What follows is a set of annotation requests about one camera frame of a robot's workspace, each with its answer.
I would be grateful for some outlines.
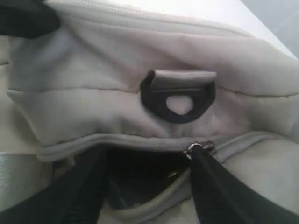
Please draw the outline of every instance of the white surface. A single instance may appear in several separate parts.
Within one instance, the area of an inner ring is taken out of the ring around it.
[[[226,23],[268,41],[295,58],[292,52],[239,0],[110,0],[109,2],[151,12]]]

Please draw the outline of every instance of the black d-ring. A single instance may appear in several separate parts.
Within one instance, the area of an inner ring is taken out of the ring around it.
[[[141,101],[155,115],[171,123],[184,124],[198,119],[215,100],[215,84],[184,88],[151,88],[155,73],[149,72],[140,84]],[[180,115],[170,110],[166,100],[171,96],[189,96],[193,100],[193,108],[186,114]]]

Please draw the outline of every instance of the metal zipper slider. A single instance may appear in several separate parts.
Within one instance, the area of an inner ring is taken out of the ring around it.
[[[204,149],[207,153],[209,153],[210,155],[214,154],[214,150],[215,150],[215,144],[212,141],[204,141],[204,142],[200,142],[200,143],[192,143],[185,151],[184,154],[188,157],[189,160],[191,160],[191,154],[192,154],[192,150],[194,147],[199,146],[202,149]]]

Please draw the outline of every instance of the fabric bag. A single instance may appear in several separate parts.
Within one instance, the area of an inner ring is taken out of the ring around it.
[[[299,222],[296,59],[224,24],[99,1],[0,7],[7,94],[39,159],[74,161],[0,223]],[[114,148],[179,154],[188,169],[149,202],[112,209]]]

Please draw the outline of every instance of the plastic d-ring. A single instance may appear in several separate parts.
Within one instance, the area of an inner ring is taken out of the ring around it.
[[[184,124],[194,121],[198,119],[215,100],[214,82],[205,85],[198,84],[198,86],[195,84],[194,87],[152,88],[151,86],[155,76],[155,72],[151,71],[141,82],[141,101],[149,111],[168,122]],[[193,101],[193,108],[184,115],[175,113],[166,105],[167,98],[171,96],[189,96]]]

